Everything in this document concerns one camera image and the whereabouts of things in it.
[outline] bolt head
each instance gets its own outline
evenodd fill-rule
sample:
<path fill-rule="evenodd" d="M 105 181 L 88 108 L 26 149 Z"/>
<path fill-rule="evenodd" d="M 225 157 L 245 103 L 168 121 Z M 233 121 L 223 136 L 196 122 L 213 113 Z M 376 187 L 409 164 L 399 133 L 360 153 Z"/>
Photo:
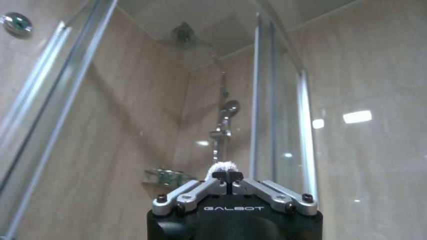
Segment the bolt head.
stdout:
<path fill-rule="evenodd" d="M 288 202 L 285 205 L 284 205 L 284 212 L 287 214 L 295 214 L 296 212 L 296 206 L 293 204 L 293 202 Z"/>
<path fill-rule="evenodd" d="M 312 203 L 315 202 L 313 195 L 311 195 L 309 193 L 304 193 L 304 194 L 301 195 L 301 200 L 303 200 L 305 203 L 312 204 Z"/>
<path fill-rule="evenodd" d="M 165 194 L 159 194 L 156 197 L 157 203 L 163 204 L 168 201 L 168 195 Z"/>

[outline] robotic hand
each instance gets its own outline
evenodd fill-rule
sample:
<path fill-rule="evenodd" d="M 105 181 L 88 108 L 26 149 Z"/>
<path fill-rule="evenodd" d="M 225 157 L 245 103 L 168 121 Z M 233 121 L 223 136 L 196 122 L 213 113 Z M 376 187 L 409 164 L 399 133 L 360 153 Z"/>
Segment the robotic hand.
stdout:
<path fill-rule="evenodd" d="M 321 240 L 323 215 L 309 194 L 219 171 L 152 201 L 148 240 Z"/>

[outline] ceiling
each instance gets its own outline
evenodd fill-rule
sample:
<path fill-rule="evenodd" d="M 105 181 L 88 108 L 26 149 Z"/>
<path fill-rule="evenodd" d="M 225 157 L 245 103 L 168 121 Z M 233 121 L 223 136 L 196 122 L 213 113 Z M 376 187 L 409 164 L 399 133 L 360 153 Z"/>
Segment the ceiling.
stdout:
<path fill-rule="evenodd" d="M 268 0 L 287 29 L 328 13 L 353 0 Z M 119 0 L 119 6 L 155 40 L 164 40 L 185 22 L 196 36 L 213 45 L 220 57 L 253 42 L 257 9 L 249 0 Z M 188 49 L 189 67 L 207 64 L 209 51 Z"/>

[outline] shower wall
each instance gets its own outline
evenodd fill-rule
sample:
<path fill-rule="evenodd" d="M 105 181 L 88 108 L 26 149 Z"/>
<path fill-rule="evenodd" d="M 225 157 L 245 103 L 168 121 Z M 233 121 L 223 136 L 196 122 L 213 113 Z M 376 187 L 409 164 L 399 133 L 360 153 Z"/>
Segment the shower wall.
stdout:
<path fill-rule="evenodd" d="M 189 73 L 115 10 L 18 229 L 22 240 L 145 239 L 164 189 L 144 170 L 172 167 Z"/>
<path fill-rule="evenodd" d="M 291 33 L 308 72 L 324 239 L 425 239 L 427 2 L 365 0 Z M 372 119 L 345 124 L 343 114 Z"/>
<path fill-rule="evenodd" d="M 60 20 L 71 18 L 84 0 L 0 1 L 1 15 L 24 14 L 33 25 L 29 39 L 17 39 L 0 29 L 0 120 L 8 112 Z"/>
<path fill-rule="evenodd" d="M 240 110 L 231 119 L 232 137 L 227 157 L 247 176 L 249 172 L 249 139 L 252 114 L 253 49 L 249 48 L 221 60 L 225 70 L 227 100 L 240 102 Z M 187 97 L 180 116 L 180 128 L 173 168 L 204 178 L 213 163 L 209 132 L 215 130 L 220 109 L 221 71 L 215 64 L 191 72 Z M 208 141 L 209 145 L 197 145 Z"/>

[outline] shower enclosure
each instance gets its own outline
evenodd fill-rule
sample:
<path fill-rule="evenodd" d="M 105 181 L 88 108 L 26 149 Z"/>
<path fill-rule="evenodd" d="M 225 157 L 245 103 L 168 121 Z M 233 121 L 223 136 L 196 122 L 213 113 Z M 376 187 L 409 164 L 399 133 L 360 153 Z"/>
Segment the shower enclosure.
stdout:
<path fill-rule="evenodd" d="M 151 39 L 115 0 L 59 23 L 0 125 L 4 239 L 145 238 L 153 197 L 217 161 L 317 198 L 305 72 L 253 2 L 253 46 L 220 58 L 199 40 L 197 69 L 188 32 L 185 47 Z"/>

